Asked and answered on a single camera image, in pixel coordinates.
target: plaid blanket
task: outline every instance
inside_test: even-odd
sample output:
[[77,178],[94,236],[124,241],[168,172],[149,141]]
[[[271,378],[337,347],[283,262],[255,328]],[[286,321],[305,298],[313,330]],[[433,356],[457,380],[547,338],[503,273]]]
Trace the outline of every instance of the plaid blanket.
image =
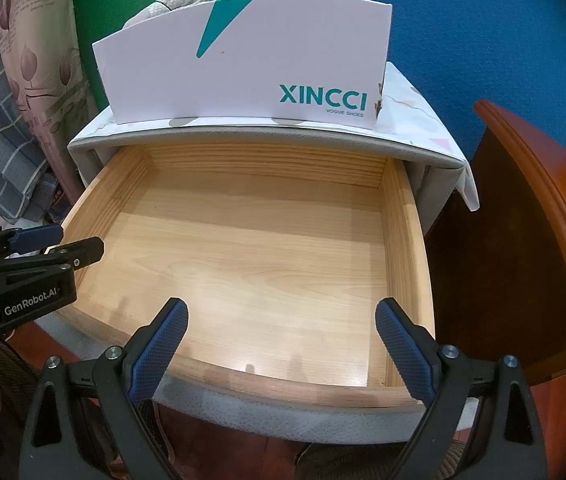
[[0,58],[0,215],[38,221],[52,202],[58,181],[12,97]]

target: blue gripper pad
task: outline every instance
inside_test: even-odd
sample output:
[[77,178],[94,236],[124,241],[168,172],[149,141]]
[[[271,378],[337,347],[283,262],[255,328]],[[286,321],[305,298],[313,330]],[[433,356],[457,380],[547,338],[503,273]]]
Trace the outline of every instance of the blue gripper pad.
[[434,350],[438,345],[434,339],[423,327],[414,325],[393,298],[377,305],[376,329],[410,396],[429,406],[436,396],[440,374],[440,360]]
[[140,327],[125,345],[123,374],[133,405],[151,399],[188,329],[188,306],[170,298],[154,320]]
[[58,245],[62,240],[63,228],[58,224],[49,224],[16,232],[8,245],[13,253],[26,254]]

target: open drawer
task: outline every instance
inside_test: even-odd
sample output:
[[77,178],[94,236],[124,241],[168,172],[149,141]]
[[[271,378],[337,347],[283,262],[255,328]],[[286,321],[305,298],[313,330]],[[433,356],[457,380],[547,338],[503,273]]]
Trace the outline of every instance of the open drawer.
[[400,160],[266,143],[122,149],[64,222],[99,236],[59,311],[124,344],[169,297],[189,308],[168,373],[234,396],[414,405],[374,326],[399,301],[434,334],[428,265]]

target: teal logo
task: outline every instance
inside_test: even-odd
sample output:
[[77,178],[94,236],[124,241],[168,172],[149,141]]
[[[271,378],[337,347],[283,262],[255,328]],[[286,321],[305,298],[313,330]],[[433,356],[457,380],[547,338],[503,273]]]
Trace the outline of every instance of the teal logo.
[[347,115],[358,115],[362,117],[363,114],[350,112],[349,110],[360,110],[364,112],[365,104],[367,103],[366,93],[359,93],[353,90],[343,92],[340,88],[330,88],[326,91],[322,86],[318,88],[298,85],[279,86],[283,91],[280,102],[306,105],[316,104],[318,106],[323,106],[323,102],[325,102],[325,104],[330,107],[327,110],[329,113],[347,113]]
[[252,0],[216,0],[207,19],[207,25],[198,44],[196,57],[202,57],[221,33],[229,27],[234,18],[247,7]]

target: blue wall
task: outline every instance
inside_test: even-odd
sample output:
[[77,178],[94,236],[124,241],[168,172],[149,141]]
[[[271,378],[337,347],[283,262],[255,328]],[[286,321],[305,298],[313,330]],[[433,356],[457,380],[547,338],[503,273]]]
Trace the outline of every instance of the blue wall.
[[394,5],[388,58],[470,157],[489,99],[566,147],[566,0],[379,0]]

